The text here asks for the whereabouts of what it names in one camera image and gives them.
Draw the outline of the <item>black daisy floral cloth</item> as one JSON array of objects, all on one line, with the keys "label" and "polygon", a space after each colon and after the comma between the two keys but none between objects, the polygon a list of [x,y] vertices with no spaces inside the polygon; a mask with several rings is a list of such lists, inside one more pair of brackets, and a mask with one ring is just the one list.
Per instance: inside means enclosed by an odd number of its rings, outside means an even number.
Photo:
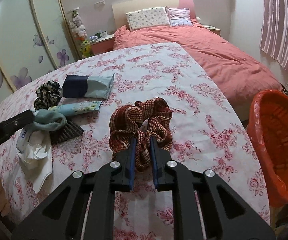
[{"label": "black daisy floral cloth", "polygon": [[60,84],[54,80],[43,83],[36,90],[36,94],[37,98],[34,102],[35,110],[49,109],[50,107],[57,106],[62,98]]}]

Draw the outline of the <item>orange lined laundry basket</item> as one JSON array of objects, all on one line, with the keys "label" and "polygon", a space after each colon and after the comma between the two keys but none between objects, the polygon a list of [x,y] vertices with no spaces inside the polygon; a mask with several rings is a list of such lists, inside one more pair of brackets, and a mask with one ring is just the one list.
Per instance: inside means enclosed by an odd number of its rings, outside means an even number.
[{"label": "orange lined laundry basket", "polygon": [[264,175],[269,204],[288,204],[288,96],[278,90],[255,95],[246,129]]}]

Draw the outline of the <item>white tissue paper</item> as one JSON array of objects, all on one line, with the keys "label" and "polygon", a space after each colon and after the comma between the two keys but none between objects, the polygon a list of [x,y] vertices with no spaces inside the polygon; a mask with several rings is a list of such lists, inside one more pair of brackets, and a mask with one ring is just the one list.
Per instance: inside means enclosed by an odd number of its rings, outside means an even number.
[{"label": "white tissue paper", "polygon": [[17,140],[16,148],[25,178],[32,183],[34,192],[39,193],[45,180],[53,171],[49,132],[32,131],[27,143]]}]

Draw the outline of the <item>floral pink white tablecloth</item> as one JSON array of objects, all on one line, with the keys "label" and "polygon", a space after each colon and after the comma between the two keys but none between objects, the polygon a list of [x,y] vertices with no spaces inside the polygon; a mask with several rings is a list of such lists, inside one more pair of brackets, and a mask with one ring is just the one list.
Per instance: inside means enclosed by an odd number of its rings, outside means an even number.
[{"label": "floral pink white tablecloth", "polygon": [[[113,74],[113,88],[99,111],[73,116],[83,135],[52,145],[53,171],[39,193],[25,178],[17,155],[23,128],[0,145],[0,175],[17,226],[73,172],[96,172],[115,161],[109,146],[112,114],[153,98],[163,98],[172,111],[171,159],[191,171],[213,170],[268,224],[265,179],[247,132],[221,90],[178,44],[115,50],[55,70],[7,97],[0,104],[0,123],[26,110],[35,112],[36,90],[47,81],[63,85],[67,75]],[[113,239],[174,239],[172,192],[156,190],[152,160],[142,172],[135,168],[130,192],[115,193]]]}]

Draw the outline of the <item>sliding floral wardrobe doors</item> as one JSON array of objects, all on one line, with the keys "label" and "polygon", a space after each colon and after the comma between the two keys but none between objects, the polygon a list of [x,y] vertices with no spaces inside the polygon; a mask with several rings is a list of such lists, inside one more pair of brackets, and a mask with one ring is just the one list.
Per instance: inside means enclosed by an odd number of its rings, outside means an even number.
[{"label": "sliding floral wardrobe doors", "polygon": [[0,0],[0,104],[77,59],[60,0]]}]

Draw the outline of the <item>pink striped curtain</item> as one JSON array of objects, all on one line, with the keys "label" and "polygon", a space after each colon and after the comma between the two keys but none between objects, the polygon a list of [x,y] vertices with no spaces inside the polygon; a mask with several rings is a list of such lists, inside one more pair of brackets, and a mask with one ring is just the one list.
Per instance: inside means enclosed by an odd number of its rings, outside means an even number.
[{"label": "pink striped curtain", "polygon": [[264,0],[260,49],[288,72],[288,0]]}]

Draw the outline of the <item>navy and grey pouch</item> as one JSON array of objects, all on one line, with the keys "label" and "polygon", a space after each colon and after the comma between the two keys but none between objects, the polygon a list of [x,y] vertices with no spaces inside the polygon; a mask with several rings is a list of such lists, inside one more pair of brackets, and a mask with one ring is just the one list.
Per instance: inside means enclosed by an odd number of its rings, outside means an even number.
[{"label": "navy and grey pouch", "polygon": [[113,88],[111,76],[67,75],[61,94],[63,98],[92,98],[107,100]]}]

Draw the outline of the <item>pink left nightstand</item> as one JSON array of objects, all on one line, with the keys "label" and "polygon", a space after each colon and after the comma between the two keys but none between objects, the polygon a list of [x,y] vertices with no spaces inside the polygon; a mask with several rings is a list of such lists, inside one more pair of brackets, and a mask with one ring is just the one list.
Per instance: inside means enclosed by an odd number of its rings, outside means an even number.
[{"label": "pink left nightstand", "polygon": [[93,55],[98,55],[102,53],[107,53],[113,51],[114,49],[114,35],[108,35],[107,37],[100,38],[95,42],[91,43],[91,53]]}]

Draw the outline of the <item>black perforated rubber mat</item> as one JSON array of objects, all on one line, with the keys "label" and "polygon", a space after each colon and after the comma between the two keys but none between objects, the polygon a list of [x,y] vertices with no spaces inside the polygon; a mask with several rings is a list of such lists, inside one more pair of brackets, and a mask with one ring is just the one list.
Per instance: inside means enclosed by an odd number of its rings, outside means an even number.
[{"label": "black perforated rubber mat", "polygon": [[84,129],[77,125],[72,120],[67,120],[67,123],[60,129],[50,132],[51,144],[61,144],[63,142],[81,137]]}]

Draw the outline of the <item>beige pink headboard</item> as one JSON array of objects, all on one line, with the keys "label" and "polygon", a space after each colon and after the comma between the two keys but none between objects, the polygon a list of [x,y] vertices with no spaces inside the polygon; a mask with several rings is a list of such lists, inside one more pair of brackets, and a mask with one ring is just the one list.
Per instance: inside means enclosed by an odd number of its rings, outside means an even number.
[{"label": "beige pink headboard", "polygon": [[112,4],[116,28],[128,25],[127,12],[153,7],[189,8],[190,18],[196,18],[193,0],[131,0]]}]

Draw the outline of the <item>striped pink pillow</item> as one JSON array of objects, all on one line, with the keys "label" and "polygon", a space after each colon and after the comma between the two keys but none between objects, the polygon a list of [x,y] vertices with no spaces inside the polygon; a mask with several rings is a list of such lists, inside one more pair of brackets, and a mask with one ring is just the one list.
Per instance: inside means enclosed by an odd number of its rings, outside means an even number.
[{"label": "striped pink pillow", "polygon": [[189,8],[171,8],[165,7],[165,11],[169,18],[170,25],[175,26],[192,26],[192,22],[190,20],[190,9]]}]

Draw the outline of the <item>red striped scrunchie cloth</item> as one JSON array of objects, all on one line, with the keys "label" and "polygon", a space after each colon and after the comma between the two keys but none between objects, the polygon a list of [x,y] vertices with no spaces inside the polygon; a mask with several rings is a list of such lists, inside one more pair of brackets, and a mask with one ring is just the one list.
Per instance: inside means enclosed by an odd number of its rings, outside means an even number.
[{"label": "red striped scrunchie cloth", "polygon": [[156,138],[157,145],[163,150],[169,151],[173,146],[169,128],[172,116],[172,111],[163,98],[137,101],[133,105],[124,105],[116,109],[109,122],[112,159],[116,160],[120,152],[130,148],[131,140],[134,138],[135,168],[139,172],[146,170],[151,163],[151,137]]}]

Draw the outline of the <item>floral light blue tube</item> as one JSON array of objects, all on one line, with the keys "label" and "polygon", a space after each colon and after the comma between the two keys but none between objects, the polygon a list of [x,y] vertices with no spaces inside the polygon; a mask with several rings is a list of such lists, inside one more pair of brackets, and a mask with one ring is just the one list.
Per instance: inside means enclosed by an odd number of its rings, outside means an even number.
[{"label": "floral light blue tube", "polygon": [[89,112],[97,112],[100,109],[102,101],[83,101],[50,107],[49,111],[58,112],[65,117],[75,116]]}]

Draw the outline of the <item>floral white pillow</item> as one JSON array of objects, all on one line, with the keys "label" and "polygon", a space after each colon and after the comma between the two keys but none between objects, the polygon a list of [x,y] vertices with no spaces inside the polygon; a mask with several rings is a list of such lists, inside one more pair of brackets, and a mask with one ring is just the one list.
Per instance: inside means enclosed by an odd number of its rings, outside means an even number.
[{"label": "floral white pillow", "polygon": [[153,7],[126,13],[131,31],[148,27],[170,26],[165,7]]}]

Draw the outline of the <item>teal grey sock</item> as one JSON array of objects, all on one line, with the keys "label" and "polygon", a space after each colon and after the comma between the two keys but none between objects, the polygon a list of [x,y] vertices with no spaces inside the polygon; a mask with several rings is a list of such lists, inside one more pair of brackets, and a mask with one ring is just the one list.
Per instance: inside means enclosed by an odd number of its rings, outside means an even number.
[{"label": "teal grey sock", "polygon": [[26,128],[29,131],[53,132],[67,124],[66,117],[59,112],[39,109],[33,112],[34,120]]}]

